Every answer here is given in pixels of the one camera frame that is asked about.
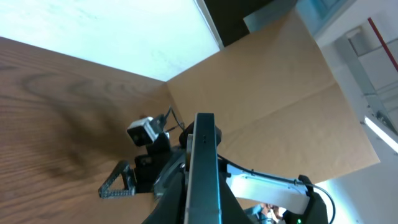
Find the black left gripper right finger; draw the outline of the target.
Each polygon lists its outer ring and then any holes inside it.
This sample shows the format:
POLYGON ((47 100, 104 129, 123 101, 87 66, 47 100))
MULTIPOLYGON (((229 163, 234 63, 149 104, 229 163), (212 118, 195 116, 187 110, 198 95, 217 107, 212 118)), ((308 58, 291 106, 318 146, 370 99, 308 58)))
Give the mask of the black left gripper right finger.
POLYGON ((225 175, 222 172, 219 173, 219 187, 222 224, 252 224, 227 185, 225 175))

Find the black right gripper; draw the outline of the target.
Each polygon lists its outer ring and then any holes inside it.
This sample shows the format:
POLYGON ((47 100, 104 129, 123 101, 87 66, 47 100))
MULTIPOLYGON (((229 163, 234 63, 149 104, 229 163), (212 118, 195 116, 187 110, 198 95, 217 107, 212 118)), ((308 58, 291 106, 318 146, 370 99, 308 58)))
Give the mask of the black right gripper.
POLYGON ((119 161, 98 189, 100 198, 131 197, 135 193, 153 193, 160 199, 175 174, 183 169, 183 151, 140 155, 131 169, 128 161, 119 161))

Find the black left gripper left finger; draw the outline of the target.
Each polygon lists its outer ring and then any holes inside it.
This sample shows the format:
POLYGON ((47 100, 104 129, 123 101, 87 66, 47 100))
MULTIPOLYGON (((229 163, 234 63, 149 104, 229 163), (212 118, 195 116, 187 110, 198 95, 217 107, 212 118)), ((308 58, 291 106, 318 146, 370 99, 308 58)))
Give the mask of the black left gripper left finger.
POLYGON ((177 173, 152 213, 142 224, 179 224, 185 198, 185 176, 177 173))

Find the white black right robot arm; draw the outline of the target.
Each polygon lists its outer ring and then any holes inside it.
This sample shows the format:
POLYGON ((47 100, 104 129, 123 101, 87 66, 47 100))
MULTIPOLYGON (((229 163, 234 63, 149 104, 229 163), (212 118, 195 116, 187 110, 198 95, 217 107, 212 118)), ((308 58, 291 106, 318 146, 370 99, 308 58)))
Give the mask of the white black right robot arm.
POLYGON ((222 133, 210 114, 200 114, 172 147, 162 121, 146 118, 127 129, 146 154, 135 167, 120 161, 99 188, 101 198, 152 193, 159 201, 147 223, 264 223, 260 208, 240 199, 282 207, 282 223, 331 223, 325 193, 304 175, 286 179, 243 168, 218 155, 222 133))

